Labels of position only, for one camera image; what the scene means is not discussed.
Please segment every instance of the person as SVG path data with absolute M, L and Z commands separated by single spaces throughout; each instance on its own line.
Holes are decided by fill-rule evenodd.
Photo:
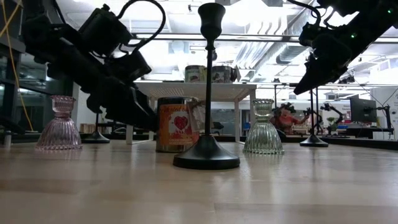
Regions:
M 292 126 L 294 124 L 303 124 L 310 117 L 306 115 L 302 120 L 298 120 L 291 115 L 290 110 L 285 107 L 280 108 L 280 114 L 275 115 L 271 118 L 270 122 L 279 130 L 283 131 L 285 134 L 293 134 Z

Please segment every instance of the ribbed glass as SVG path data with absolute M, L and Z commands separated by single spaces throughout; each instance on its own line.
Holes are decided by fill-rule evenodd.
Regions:
M 55 118 L 44 128 L 36 144 L 36 149 L 81 149 L 79 132 L 70 118 L 75 99 L 70 96 L 51 96 L 51 99 Z
M 255 154 L 279 155 L 284 154 L 278 132 L 269 122 L 272 118 L 272 104 L 274 100 L 253 100 L 256 122 L 249 131 L 244 152 Z

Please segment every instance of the candle holder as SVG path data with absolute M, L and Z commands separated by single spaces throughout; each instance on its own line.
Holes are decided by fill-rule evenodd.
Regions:
M 310 90 L 310 94 L 311 94 L 311 131 L 310 131 L 311 135 L 305 141 L 300 142 L 300 146 L 306 146 L 306 147 L 329 147 L 328 143 L 322 141 L 320 138 L 318 138 L 317 135 L 315 135 L 315 122 L 314 122 L 314 118 L 313 118 L 313 93 L 312 93 L 312 90 Z
M 44 128 L 36 144 L 38 150 L 82 149 L 77 127 L 70 114 L 75 99 L 70 96 L 51 96 L 55 118 Z
M 214 41 L 221 35 L 221 21 L 225 15 L 224 6 L 218 3 L 206 3 L 199 7 L 201 19 L 200 32 L 207 40 L 207 78 L 206 78 L 206 116 L 205 135 L 187 151 L 174 157 L 173 165 L 187 169 L 223 170 L 240 165 L 238 156 L 223 149 L 211 135 L 211 79 L 213 67 Z
M 272 104 L 274 100 L 253 100 L 256 122 L 250 129 L 243 152 L 265 155 L 284 154 L 282 143 L 276 128 L 269 120 L 272 118 Z
M 106 144 L 110 143 L 111 140 L 107 139 L 104 137 L 99 131 L 98 131 L 98 118 L 99 114 L 96 114 L 97 117 L 95 119 L 95 131 L 89 135 L 88 137 L 84 138 L 81 140 L 81 143 L 88 143 L 88 144 Z

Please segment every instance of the red heart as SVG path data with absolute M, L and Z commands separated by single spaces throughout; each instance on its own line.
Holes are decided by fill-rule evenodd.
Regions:
M 188 118 L 186 117 L 175 117 L 174 118 L 174 125 L 178 127 L 179 130 L 183 130 L 188 125 Z

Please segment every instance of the yellow cable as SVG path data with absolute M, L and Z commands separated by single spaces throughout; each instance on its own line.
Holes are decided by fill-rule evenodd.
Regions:
M 18 7 L 21 4 L 21 1 L 22 0 L 19 0 L 18 5 L 14 9 L 14 12 L 16 12 L 18 10 Z M 2 0 L 2 12 L 3 12 L 3 16 L 4 16 L 4 21 L 7 21 L 6 2 L 5 2 L 5 0 Z M 6 26 L 3 28 L 3 30 L 5 29 L 6 30 L 6 34 L 7 34 L 7 41 L 8 41 L 8 47 L 9 47 L 9 50 L 10 50 L 10 58 L 11 58 L 11 63 L 12 63 L 12 69 L 14 71 L 15 83 L 17 84 L 17 87 L 18 87 L 18 92 L 19 92 L 19 96 L 21 98 L 22 107 L 24 108 L 26 119 L 29 122 L 30 130 L 33 131 L 33 126 L 32 126 L 32 123 L 30 122 L 29 116 L 27 114 L 25 103 L 24 103 L 24 99 L 22 97 L 22 93 L 21 93 L 21 90 L 19 88 L 19 77 L 18 77 L 18 74 L 17 74 L 17 69 L 16 69 L 16 66 L 15 66 L 14 57 L 12 56 L 12 47 L 11 47 L 10 35 L 8 33 L 8 25 L 10 24 L 10 22 L 12 20 L 12 17 L 14 16 L 14 12 L 13 12 L 13 15 L 11 15 L 10 19 L 7 21 Z
M 12 21 L 12 18 L 14 18 L 15 14 L 18 11 L 19 6 L 21 5 L 22 0 L 19 0 L 17 7 L 15 7 L 14 12 L 12 12 L 10 19 L 7 21 L 6 18 L 4 18 L 4 22 L 6 22 L 6 25 L 2 28 L 1 32 L 0 32 L 0 37 L 2 37 L 2 35 L 4 34 L 4 32 L 6 31 L 6 29 L 8 28 L 8 26 L 10 25 L 10 22 Z

